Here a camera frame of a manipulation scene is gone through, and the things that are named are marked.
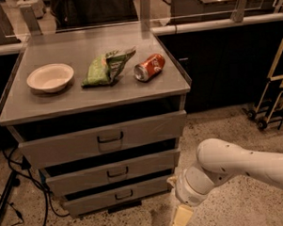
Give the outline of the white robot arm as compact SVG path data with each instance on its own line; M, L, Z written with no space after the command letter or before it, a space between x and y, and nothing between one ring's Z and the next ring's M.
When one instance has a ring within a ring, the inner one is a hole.
M213 189L240 174L283 190L283 153L254 152L209 138L198 144L196 156L189 168L167 178L177 200L171 226L186 226Z

